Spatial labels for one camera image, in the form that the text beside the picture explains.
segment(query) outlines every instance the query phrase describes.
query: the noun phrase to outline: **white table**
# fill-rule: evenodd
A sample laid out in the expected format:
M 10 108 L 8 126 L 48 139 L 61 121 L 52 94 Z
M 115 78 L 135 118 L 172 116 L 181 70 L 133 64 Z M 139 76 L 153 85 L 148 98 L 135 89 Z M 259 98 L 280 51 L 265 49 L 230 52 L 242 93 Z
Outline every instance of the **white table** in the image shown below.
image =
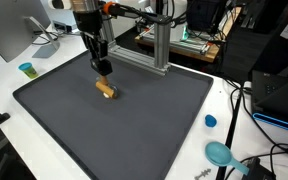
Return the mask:
M 251 87 L 250 82 L 246 82 L 245 87 Z M 251 97 L 246 95 L 246 106 L 247 109 L 251 110 Z M 263 128 L 265 132 L 277 143 L 288 144 L 288 131 L 269 125 L 267 123 L 257 121 L 258 124 Z M 232 143 L 232 153 L 237 160 L 242 160 L 251 156 L 260 154 L 267 154 L 270 152 L 273 144 L 269 142 L 265 136 L 256 127 L 255 123 L 249 117 L 247 112 L 244 110 L 243 104 L 241 103 L 239 115 L 237 118 L 236 129 L 234 133 Z M 279 148 L 275 148 L 274 152 L 280 152 Z M 260 158 L 261 165 L 271 171 L 270 158 L 269 156 Z M 273 167 L 276 174 L 277 180 L 288 180 L 288 155 L 274 155 L 273 156 Z M 242 174 L 237 170 L 234 170 L 229 179 L 241 179 Z
M 21 63 L 31 62 L 42 75 L 86 50 L 78 36 L 65 36 L 59 41 L 60 49 L 49 59 L 31 58 L 38 46 L 30 46 L 10 63 L 0 57 L 0 112 L 11 115 L 0 128 L 37 179 L 89 179 L 12 96 L 16 89 L 30 82 L 30 79 L 18 70 Z M 208 168 L 212 171 L 206 179 L 216 177 L 218 168 L 205 158 L 204 147 L 210 141 L 224 143 L 226 140 L 232 117 L 229 101 L 232 88 L 222 79 L 213 78 L 214 84 L 167 175 L 168 180 L 192 180 Z M 206 127 L 204 117 L 207 114 L 217 118 L 218 124 L 214 128 Z

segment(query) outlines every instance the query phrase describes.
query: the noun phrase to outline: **blue bottle cap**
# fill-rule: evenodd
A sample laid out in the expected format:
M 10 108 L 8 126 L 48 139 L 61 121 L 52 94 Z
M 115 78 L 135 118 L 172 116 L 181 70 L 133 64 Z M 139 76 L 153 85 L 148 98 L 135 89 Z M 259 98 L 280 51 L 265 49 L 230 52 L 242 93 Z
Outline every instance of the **blue bottle cap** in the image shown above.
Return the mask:
M 32 67 L 32 63 L 24 63 L 24 64 L 21 64 L 18 69 L 21 70 L 21 71 L 25 71 L 29 68 Z
M 205 124 L 207 127 L 214 127 L 217 123 L 217 120 L 212 115 L 205 116 Z

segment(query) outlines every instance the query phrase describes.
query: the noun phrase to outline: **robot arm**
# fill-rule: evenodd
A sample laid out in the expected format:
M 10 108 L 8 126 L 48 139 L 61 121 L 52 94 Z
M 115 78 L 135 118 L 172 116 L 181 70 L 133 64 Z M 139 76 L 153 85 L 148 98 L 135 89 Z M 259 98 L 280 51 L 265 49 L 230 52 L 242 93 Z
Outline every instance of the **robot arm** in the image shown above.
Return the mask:
M 100 74 L 96 87 L 110 98 L 117 97 L 117 89 L 108 83 L 106 76 L 112 72 L 111 63 L 105 59 L 108 54 L 108 43 L 100 36 L 102 15 L 114 17 L 143 18 L 159 24 L 168 24 L 172 18 L 157 19 L 154 14 L 145 14 L 135 8 L 113 2 L 99 0 L 49 0 L 53 9 L 71 9 L 75 17 L 77 28 L 87 49 L 92 53 L 91 67 Z

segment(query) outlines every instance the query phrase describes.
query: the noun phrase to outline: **tabletop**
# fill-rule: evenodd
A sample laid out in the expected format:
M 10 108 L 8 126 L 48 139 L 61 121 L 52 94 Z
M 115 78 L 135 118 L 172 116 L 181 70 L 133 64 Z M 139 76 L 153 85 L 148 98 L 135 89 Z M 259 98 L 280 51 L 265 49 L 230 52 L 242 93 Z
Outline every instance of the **tabletop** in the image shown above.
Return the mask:
M 0 128 L 37 179 L 89 179 L 75 161 L 12 96 L 16 89 L 31 81 L 18 70 L 20 64 L 31 62 L 37 73 L 43 75 L 86 50 L 82 39 L 78 36 L 64 36 L 59 41 L 61 43 L 59 50 L 48 59 L 31 57 L 39 48 L 36 45 L 28 47 L 9 63 L 0 57 L 0 112 L 11 115 Z M 223 79 L 211 77 L 214 78 L 213 86 L 169 170 L 166 177 L 168 180 L 192 180 L 205 169 L 211 169 L 206 179 L 216 177 L 218 168 L 208 162 L 204 148 L 210 141 L 224 143 L 226 140 L 232 117 L 229 101 L 232 88 Z M 214 128 L 205 125 L 204 118 L 207 114 L 217 119 L 218 123 Z

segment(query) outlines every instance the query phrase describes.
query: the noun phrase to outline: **wire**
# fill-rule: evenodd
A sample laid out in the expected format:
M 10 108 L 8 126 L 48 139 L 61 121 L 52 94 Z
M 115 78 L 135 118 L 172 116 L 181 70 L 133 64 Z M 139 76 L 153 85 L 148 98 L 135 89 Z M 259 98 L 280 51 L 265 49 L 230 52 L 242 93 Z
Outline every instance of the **wire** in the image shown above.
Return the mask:
M 168 0 L 167 0 L 167 2 L 166 2 L 165 4 L 167 4 L 167 7 L 166 7 L 166 15 L 168 16 Z
M 172 15 L 171 15 L 171 18 L 168 19 L 167 21 L 158 21 L 158 20 L 152 18 L 151 16 L 149 16 L 148 14 L 146 14 L 146 13 L 140 11 L 140 10 L 137 10 L 137 9 L 135 9 L 135 8 L 133 8 L 133 7 L 130 7 L 130 6 L 126 6 L 126 5 L 121 5 L 121 4 L 120 4 L 120 7 L 125 8 L 126 10 L 131 11 L 131 12 L 133 12 L 133 13 L 141 16 L 141 17 L 147 19 L 147 20 L 150 21 L 150 22 L 154 22 L 154 23 L 157 23 L 157 24 L 164 24 L 164 25 L 165 25 L 165 24 L 171 23 L 171 22 L 173 21 L 173 18 L 174 18 L 174 14 L 175 14 L 175 2 L 174 2 L 174 0 L 171 0 L 171 2 L 172 2 L 172 8 L 173 8 L 173 9 L 172 9 Z
M 270 165 L 271 165 L 271 171 L 273 173 L 273 175 L 275 175 L 275 172 L 274 172 L 274 168 L 273 168 L 273 150 L 274 148 L 277 146 L 277 144 L 274 144 L 271 148 L 271 151 L 270 151 Z
M 230 95 L 230 101 L 231 101 L 231 106 L 232 106 L 232 110 L 234 111 L 234 104 L 233 104 L 233 94 L 237 91 L 237 90 L 240 90 L 240 88 L 235 88 L 232 92 L 231 92 L 231 95 Z
M 245 161 L 247 160 L 250 160 L 252 158 L 255 158 L 255 157 L 264 157 L 264 156 L 270 156 L 270 155 L 277 155 L 277 154 L 286 154 L 286 152 L 282 151 L 282 152 L 276 152 L 276 153 L 268 153 L 268 154 L 261 154 L 261 155 L 257 155 L 257 156 L 251 156 L 251 157 L 248 157 L 248 158 L 245 158 L 243 159 L 242 161 L 240 161 L 241 163 L 244 163 Z M 232 168 L 226 175 L 225 179 L 224 180 L 228 180 L 228 178 L 230 177 L 230 175 L 232 174 L 232 172 L 235 170 L 235 168 Z
M 223 30 L 218 29 L 218 32 L 221 34 L 221 36 L 223 36 L 223 39 L 222 39 L 222 40 L 226 40 L 226 39 L 227 39 L 227 36 L 226 36 L 226 34 L 223 32 Z
M 268 139 L 273 145 L 276 145 L 278 148 L 282 149 L 283 151 L 285 151 L 288 154 L 288 148 L 284 148 L 281 147 L 281 145 L 283 145 L 283 143 L 276 143 L 275 141 L 272 140 L 272 138 L 270 136 L 268 136 L 268 134 L 262 129 L 262 127 L 256 122 L 256 120 L 253 118 L 253 116 L 251 115 L 251 113 L 248 111 L 248 109 L 246 108 L 246 103 L 245 103 L 245 95 L 244 93 L 242 93 L 242 98 L 243 98 L 243 106 L 245 111 L 247 112 L 247 114 L 251 117 L 252 121 L 254 122 L 254 124 L 256 125 L 256 127 L 262 132 L 262 134 L 266 137 L 266 139 Z
M 55 36 L 55 38 L 53 39 L 54 41 L 57 41 L 57 40 L 58 40 L 58 34 L 55 34 L 54 32 L 47 32 L 47 33 Z M 42 39 L 46 40 L 46 42 L 44 42 L 44 43 L 32 43 L 32 44 L 33 44 L 33 45 L 40 45 L 40 46 L 41 46 L 41 45 L 46 45 L 46 44 L 48 44 L 48 43 L 51 42 L 50 40 L 48 40 L 47 38 L 45 38 L 45 37 L 43 37 L 43 36 L 39 36 L 39 38 L 42 38 Z

